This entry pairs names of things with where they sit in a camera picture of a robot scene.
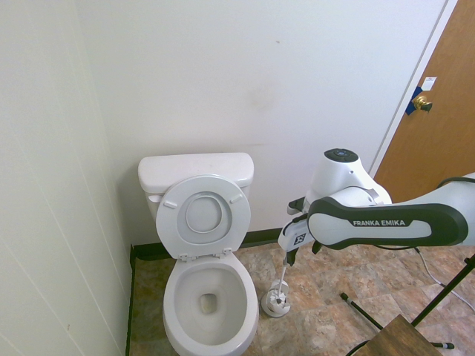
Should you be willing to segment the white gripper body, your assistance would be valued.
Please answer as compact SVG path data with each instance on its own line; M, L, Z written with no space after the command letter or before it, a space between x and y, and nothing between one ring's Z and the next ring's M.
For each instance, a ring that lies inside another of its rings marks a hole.
M307 215L303 214L292 219L281 230L278 245L286 252L291 252L310 242Z

